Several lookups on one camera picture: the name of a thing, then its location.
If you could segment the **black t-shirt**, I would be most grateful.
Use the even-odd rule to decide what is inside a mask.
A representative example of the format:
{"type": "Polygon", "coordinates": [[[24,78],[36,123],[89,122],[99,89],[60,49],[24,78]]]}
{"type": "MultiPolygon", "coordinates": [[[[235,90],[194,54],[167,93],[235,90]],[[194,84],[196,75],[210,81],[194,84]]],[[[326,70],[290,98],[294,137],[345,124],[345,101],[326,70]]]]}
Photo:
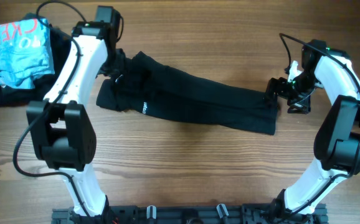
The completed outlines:
{"type": "Polygon", "coordinates": [[[143,52],[123,58],[104,80],[96,104],[156,118],[273,135],[277,101],[261,91],[228,86],[163,65],[143,52]]]}

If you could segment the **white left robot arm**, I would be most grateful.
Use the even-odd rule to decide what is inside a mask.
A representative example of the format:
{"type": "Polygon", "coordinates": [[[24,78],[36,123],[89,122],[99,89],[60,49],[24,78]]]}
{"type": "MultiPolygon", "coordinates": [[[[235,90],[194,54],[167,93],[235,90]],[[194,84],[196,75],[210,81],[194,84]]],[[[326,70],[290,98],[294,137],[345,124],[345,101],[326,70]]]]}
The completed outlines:
{"type": "Polygon", "coordinates": [[[41,101],[29,103],[26,114],[36,158],[59,175],[73,200],[66,222],[110,223],[107,196],[101,190],[92,161],[97,137],[86,105],[98,72],[117,58],[116,43],[123,18],[111,6],[98,6],[93,21],[82,20],[72,29],[70,50],[60,75],[41,101]]]}

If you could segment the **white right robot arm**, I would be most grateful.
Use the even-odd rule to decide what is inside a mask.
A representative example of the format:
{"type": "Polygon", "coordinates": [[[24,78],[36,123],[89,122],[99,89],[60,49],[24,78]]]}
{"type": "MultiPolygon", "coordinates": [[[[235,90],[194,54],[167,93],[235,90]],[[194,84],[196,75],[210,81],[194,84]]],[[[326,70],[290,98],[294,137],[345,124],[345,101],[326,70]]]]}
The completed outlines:
{"type": "Polygon", "coordinates": [[[265,101],[279,96],[289,113],[307,114],[310,96],[321,88],[331,108],[316,134],[311,164],[270,205],[270,218],[282,222],[304,221],[338,184],[360,173],[360,80],[349,55],[313,39],[303,43],[301,62],[288,62],[288,78],[272,78],[265,101]]]}

